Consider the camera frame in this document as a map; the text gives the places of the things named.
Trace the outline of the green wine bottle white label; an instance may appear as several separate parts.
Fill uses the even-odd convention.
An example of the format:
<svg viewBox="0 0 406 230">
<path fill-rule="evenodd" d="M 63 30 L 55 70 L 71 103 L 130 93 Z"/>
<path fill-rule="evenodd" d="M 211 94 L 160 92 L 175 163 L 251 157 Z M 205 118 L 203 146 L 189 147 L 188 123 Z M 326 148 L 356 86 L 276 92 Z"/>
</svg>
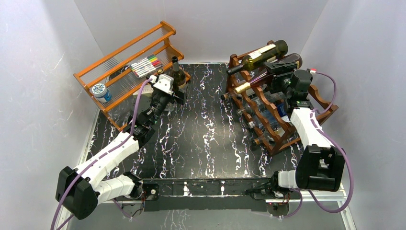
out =
<svg viewBox="0 0 406 230">
<path fill-rule="evenodd" d="M 281 58 L 286 55 L 287 52 L 287 43 L 284 40 L 278 40 L 245 55 L 239 65 L 229 68 L 226 72 L 228 75 L 233 75 L 242 70 L 252 71 L 267 60 L 270 59 L 273 61 Z"/>
</svg>

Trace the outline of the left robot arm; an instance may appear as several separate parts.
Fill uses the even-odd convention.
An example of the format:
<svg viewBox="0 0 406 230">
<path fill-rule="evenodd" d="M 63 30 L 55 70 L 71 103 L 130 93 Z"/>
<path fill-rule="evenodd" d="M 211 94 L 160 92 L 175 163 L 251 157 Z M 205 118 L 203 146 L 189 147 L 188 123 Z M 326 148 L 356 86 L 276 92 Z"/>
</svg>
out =
<svg viewBox="0 0 406 230">
<path fill-rule="evenodd" d="M 130 125 L 99 153 L 75 168 L 65 167 L 59 173 L 56 200 L 57 210 L 66 208 L 77 219 L 88 217 L 97 205 L 120 196 L 130 199 L 145 199 L 149 193 L 143 188 L 143 181 L 131 172 L 105 180 L 105 176 L 125 158 L 137 152 L 154 135 L 153 125 L 160 118 L 169 103 L 184 104 L 186 87 L 172 94 L 154 88 L 150 107 L 137 113 L 137 97 Z"/>
</svg>

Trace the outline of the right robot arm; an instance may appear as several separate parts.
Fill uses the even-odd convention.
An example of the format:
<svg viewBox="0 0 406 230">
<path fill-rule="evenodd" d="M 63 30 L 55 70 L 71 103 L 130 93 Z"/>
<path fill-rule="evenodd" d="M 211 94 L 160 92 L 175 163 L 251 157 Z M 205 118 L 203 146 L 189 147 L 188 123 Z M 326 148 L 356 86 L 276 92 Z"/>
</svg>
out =
<svg viewBox="0 0 406 230">
<path fill-rule="evenodd" d="M 270 194 L 283 198 L 291 189 L 338 191 L 345 160 L 342 151 L 322 135 L 315 111 L 307 99 L 313 79 L 310 70 L 294 69 L 295 63 L 268 64 L 271 88 L 285 95 L 285 112 L 304 146 L 295 170 L 278 171 L 270 179 Z"/>
</svg>

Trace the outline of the clear liquor bottle dark label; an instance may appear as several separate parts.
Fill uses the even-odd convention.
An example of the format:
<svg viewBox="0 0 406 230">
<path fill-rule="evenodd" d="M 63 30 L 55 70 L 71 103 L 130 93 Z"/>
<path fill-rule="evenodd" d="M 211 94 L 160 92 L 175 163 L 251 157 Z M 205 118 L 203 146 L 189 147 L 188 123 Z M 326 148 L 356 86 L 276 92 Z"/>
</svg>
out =
<svg viewBox="0 0 406 230">
<path fill-rule="evenodd" d="M 165 74 L 164 70 L 162 68 L 157 69 L 156 76 L 159 76 L 160 74 Z M 157 108 L 163 111 L 173 111 L 173 103 L 170 103 L 168 105 L 165 105 L 165 93 L 162 92 L 161 90 L 154 89 L 154 97 L 159 99 L 159 105 L 157 105 Z"/>
</svg>

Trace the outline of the dark wine bottle silver cap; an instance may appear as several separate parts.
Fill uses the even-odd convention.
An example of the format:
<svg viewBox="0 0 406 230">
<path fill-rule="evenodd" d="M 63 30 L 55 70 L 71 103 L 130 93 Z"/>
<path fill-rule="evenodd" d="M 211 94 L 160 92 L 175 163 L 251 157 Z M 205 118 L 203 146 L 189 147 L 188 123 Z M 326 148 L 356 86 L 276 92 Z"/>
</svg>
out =
<svg viewBox="0 0 406 230">
<path fill-rule="evenodd" d="M 173 91 L 178 91 L 184 88 L 186 85 L 186 75 L 185 72 L 180 68 L 179 60 L 177 56 L 173 56 L 172 59 L 172 69 L 169 75 L 174 79 Z"/>
</svg>

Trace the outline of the red wine bottle gold cap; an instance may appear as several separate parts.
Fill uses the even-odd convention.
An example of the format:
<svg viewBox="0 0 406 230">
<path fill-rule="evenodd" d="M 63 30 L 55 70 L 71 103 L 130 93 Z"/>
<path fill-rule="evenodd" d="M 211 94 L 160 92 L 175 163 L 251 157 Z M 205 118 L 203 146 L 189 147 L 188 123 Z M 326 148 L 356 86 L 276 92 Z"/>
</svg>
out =
<svg viewBox="0 0 406 230">
<path fill-rule="evenodd" d="M 302 60 L 302 57 L 297 53 L 289 54 L 275 62 L 276 63 L 287 63 L 287 62 L 295 62 L 295 61 L 299 62 L 299 68 L 300 68 L 303 63 L 303 60 Z M 268 71 L 266 69 L 266 67 L 264 66 L 264 63 L 262 64 L 262 66 L 264 67 L 264 69 L 262 71 L 260 71 L 257 75 L 255 75 L 248 82 L 245 82 L 245 83 L 235 87 L 232 90 L 232 93 L 240 94 L 242 92 L 245 92 L 248 89 L 251 89 L 252 87 L 261 86 L 263 84 L 269 84 L 272 81 L 272 78 L 274 75 L 279 75 L 279 74 L 289 72 L 289 71 Z"/>
</svg>

